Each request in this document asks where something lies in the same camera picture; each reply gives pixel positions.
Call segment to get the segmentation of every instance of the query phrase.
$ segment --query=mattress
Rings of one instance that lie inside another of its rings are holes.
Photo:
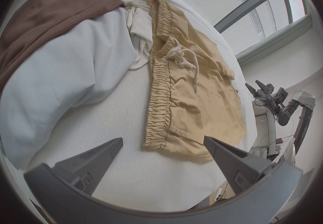
[[[184,11],[199,31],[214,41],[239,91],[246,136],[236,147],[249,151],[257,137],[250,94],[234,53],[223,36],[182,0],[168,0]],[[28,169],[58,161],[104,142],[123,137],[123,148],[93,193],[104,202],[134,210],[182,211],[196,205],[225,181],[214,161],[184,160],[142,147],[150,98],[149,64],[128,70],[102,102],[68,110],[52,130],[49,142],[31,160]]]

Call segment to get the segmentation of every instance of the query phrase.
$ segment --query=white drawstring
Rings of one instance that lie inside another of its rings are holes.
[[[181,45],[176,40],[176,38],[173,38],[176,46],[174,48],[171,48],[167,55],[162,57],[163,60],[169,59],[169,58],[174,58],[174,63],[178,66],[183,66],[184,68],[188,69],[193,69],[195,68],[195,73],[194,73],[194,86],[195,86],[195,93],[197,93],[197,82],[199,81],[199,64],[197,62],[196,55],[193,51],[189,49],[181,49]],[[187,61],[184,58],[184,52],[188,52],[193,56],[194,64],[191,64],[189,61]]]

